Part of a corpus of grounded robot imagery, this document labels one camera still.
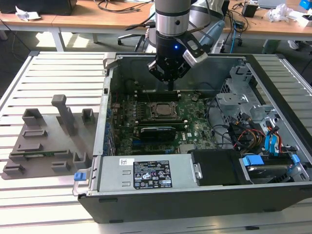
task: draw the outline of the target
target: computer case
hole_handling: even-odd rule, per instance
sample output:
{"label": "computer case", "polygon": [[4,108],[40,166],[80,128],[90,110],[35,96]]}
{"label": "computer case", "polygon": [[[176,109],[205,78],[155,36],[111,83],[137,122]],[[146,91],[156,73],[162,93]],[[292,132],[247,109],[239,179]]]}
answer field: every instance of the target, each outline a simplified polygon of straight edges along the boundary
{"label": "computer case", "polygon": [[15,13],[17,6],[27,12],[68,16],[76,3],[77,0],[0,0],[0,11],[5,14]]}

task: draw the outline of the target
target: cpu socket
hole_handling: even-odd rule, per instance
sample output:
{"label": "cpu socket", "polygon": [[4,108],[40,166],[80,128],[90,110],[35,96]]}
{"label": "cpu socket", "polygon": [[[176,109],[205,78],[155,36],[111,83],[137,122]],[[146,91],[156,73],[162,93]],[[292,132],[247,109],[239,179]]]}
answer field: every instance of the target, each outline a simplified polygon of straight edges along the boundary
{"label": "cpu socket", "polygon": [[156,119],[178,119],[174,102],[152,102],[151,113]]}

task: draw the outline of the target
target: power supply label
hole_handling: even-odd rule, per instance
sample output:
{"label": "power supply label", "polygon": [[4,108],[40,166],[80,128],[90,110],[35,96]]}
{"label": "power supply label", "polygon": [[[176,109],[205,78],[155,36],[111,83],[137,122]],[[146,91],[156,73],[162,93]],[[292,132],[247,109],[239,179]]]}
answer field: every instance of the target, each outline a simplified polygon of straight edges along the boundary
{"label": "power supply label", "polygon": [[133,162],[135,189],[172,188],[169,161]]}

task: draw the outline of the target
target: motherboard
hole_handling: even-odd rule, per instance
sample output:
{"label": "motherboard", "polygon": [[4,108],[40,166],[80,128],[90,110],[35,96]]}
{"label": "motherboard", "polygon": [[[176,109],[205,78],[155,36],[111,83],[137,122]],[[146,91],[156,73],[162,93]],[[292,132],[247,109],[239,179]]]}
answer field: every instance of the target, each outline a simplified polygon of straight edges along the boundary
{"label": "motherboard", "polygon": [[114,95],[116,155],[186,154],[216,148],[206,119],[207,99],[197,92]]}

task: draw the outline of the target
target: slotted metal table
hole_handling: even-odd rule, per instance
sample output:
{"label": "slotted metal table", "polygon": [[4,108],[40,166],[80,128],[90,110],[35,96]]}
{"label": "slotted metal table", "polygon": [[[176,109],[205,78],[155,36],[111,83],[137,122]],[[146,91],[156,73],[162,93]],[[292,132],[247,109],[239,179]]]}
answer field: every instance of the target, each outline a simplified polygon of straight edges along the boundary
{"label": "slotted metal table", "polygon": [[[0,101],[0,174],[21,131],[26,108],[57,113],[54,94],[65,94],[73,113],[84,108],[98,112],[104,53],[41,52],[29,56]],[[312,133],[312,90],[282,58],[256,55],[285,100]],[[259,87],[266,102],[270,102]],[[310,233],[312,199],[281,212],[201,218],[97,224],[72,196],[73,176],[2,180],[0,178],[0,232],[16,233]],[[246,226],[259,227],[247,231]]]}

